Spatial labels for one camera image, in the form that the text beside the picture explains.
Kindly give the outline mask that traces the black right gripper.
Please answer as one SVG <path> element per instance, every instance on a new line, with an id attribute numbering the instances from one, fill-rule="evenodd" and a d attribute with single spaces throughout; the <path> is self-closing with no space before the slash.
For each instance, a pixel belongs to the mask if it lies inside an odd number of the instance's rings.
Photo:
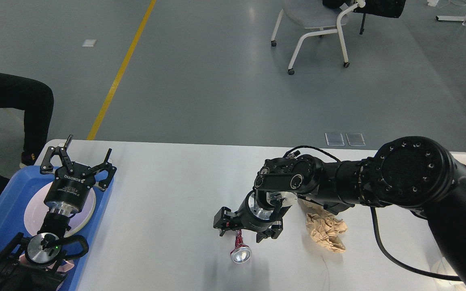
<path id="1" fill-rule="evenodd" d="M 227 231 L 251 230 L 257 232 L 256 242 L 264 239 L 277 239 L 283 231 L 282 224 L 275 224 L 284 215 L 284 208 L 264 209 L 254 196 L 246 196 L 237 213 L 228 207 L 222 207 L 213 218 L 213 228 L 219 230 L 219 236 Z"/>

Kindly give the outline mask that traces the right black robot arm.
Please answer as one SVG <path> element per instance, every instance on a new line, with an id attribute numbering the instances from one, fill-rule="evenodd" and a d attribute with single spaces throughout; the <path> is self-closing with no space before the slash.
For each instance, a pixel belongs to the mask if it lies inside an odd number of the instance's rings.
<path id="1" fill-rule="evenodd" d="M 396 139 L 374 157 L 358 161 L 324 162 L 292 148 L 282 157 L 265 160 L 252 190 L 239 209 L 222 207 L 213 227 L 251 230 L 256 240 L 276 239 L 283 216 L 296 199 L 309 198 L 332 214 L 355 205 L 368 206 L 381 252 L 411 272 L 466 284 L 466 164 L 438 142 L 421 136 Z M 437 245 L 456 276 L 419 270 L 387 252 L 379 234 L 376 208 L 396 205 L 428 222 Z"/>

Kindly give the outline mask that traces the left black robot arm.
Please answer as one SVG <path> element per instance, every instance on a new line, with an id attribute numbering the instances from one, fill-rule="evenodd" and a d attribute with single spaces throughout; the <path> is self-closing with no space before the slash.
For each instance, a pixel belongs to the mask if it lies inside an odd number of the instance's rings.
<path id="1" fill-rule="evenodd" d="M 0 291 L 74 291 L 117 167 L 70 159 L 70 135 L 19 170 L 0 196 Z"/>

